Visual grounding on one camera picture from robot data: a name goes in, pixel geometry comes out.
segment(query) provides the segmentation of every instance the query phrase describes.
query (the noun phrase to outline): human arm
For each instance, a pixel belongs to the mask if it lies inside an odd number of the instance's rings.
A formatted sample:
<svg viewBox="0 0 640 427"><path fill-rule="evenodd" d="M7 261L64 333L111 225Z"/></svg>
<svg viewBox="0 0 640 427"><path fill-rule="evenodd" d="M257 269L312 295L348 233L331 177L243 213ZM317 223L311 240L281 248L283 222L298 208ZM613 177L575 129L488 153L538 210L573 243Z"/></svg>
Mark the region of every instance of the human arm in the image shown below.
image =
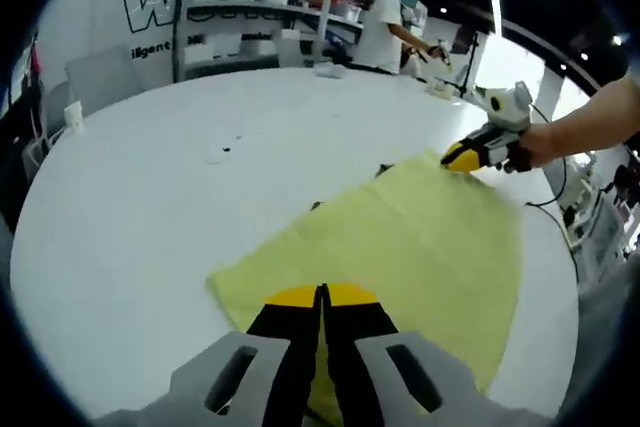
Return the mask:
<svg viewBox="0 0 640 427"><path fill-rule="evenodd" d="M629 76L600 89L583 107L555 122L532 125L520 138L531 166L613 147L640 131L640 87Z"/></svg>
<svg viewBox="0 0 640 427"><path fill-rule="evenodd" d="M440 57L441 52L437 46L429 45L402 26L401 10L400 0L376 0L370 15L372 15L377 22L386 24L391 35L398 37L405 44L415 49L425 51L432 57Z"/></svg>
<svg viewBox="0 0 640 427"><path fill-rule="evenodd" d="M434 47L433 45L429 45L424 40L419 39L418 37L413 35L411 32L405 29L402 25L387 24L387 26L389 27L389 32L391 32L393 35L398 37L400 40L402 40L406 44L414 47L415 49L428 52L432 47Z"/></svg>

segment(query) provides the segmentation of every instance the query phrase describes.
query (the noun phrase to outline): black stain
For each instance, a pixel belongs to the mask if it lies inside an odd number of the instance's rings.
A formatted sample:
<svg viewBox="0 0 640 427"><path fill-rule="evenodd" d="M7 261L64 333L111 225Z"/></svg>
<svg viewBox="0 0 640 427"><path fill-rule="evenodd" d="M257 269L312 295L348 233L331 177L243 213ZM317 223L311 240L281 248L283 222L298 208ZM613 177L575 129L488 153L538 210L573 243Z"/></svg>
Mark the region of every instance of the black stain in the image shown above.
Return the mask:
<svg viewBox="0 0 640 427"><path fill-rule="evenodd" d="M387 170L389 170L393 166L394 166L394 164L380 164L380 169L378 169L378 173L376 174L376 178L380 177L382 174L384 174Z"/></svg>

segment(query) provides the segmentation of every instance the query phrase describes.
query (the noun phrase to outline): window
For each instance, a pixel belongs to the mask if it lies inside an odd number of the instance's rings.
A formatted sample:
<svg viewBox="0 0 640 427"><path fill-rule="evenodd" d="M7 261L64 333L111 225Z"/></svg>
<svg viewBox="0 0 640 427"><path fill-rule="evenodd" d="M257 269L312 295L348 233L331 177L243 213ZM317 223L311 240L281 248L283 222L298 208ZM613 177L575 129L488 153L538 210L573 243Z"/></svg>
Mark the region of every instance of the window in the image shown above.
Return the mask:
<svg viewBox="0 0 640 427"><path fill-rule="evenodd" d="M509 88L523 81L535 101L544 75L544 61L503 37L490 35L480 60L476 85Z"/></svg>
<svg viewBox="0 0 640 427"><path fill-rule="evenodd" d="M586 104L588 100L589 96L580 87L573 81L564 79L562 89L560 89L560 97L556 104L556 110L553 111L553 120L557 120L579 109Z"/></svg>
<svg viewBox="0 0 640 427"><path fill-rule="evenodd" d="M30 52L31 46L29 45L22 52L22 55L17 60L16 65L13 68L11 85L7 85L4 92L0 90L0 96L2 97L2 104L0 104L0 118L4 117L4 114L9 110L9 100L11 100L11 103L13 104L22 95L22 80L25 75L29 73Z"/></svg>

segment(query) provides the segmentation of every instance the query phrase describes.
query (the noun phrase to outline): chair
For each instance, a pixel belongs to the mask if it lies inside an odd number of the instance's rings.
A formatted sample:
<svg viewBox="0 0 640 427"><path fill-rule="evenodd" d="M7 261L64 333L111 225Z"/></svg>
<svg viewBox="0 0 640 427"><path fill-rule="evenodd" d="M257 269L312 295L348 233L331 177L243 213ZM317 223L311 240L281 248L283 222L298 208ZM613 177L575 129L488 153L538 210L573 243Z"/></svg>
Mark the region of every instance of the chair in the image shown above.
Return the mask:
<svg viewBox="0 0 640 427"><path fill-rule="evenodd" d="M72 60L65 71L86 116L144 92L142 79L124 45Z"/></svg>
<svg viewBox="0 0 640 427"><path fill-rule="evenodd" d="M41 124L47 137L51 137L65 126L64 109L71 104L71 87L66 80L56 85L42 99Z"/></svg>
<svg viewBox="0 0 640 427"><path fill-rule="evenodd" d="M283 67L304 67L304 55L300 48L300 32L283 29L273 35L278 53L278 64Z"/></svg>

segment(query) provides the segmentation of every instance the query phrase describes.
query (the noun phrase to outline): person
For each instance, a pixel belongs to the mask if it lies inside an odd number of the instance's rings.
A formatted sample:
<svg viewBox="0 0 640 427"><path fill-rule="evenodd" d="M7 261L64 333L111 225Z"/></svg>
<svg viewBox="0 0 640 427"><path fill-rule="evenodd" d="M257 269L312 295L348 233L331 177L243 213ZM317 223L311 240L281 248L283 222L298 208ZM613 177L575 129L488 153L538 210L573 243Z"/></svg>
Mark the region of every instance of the person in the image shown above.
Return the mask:
<svg viewBox="0 0 640 427"><path fill-rule="evenodd" d="M365 15L352 68L398 74L403 42L433 58L444 57L440 47L427 44L402 26L402 5L413 9L418 0L375 0Z"/></svg>
<svg viewBox="0 0 640 427"><path fill-rule="evenodd" d="M530 152L535 168L564 156L614 147L637 132L640 69L632 67L573 113L533 124L519 143ZM505 169L515 170L509 165ZM632 405L616 387L635 379L630 365L640 344L639 274L640 256L634 254L600 282L582 289L576 359L557 426L602 425L610 406L619 410Z"/></svg>
<svg viewBox="0 0 640 427"><path fill-rule="evenodd" d="M568 155L614 147L640 132L640 69L602 87L580 109L546 124L533 124L520 137L531 166ZM506 170L513 171L507 165Z"/></svg>

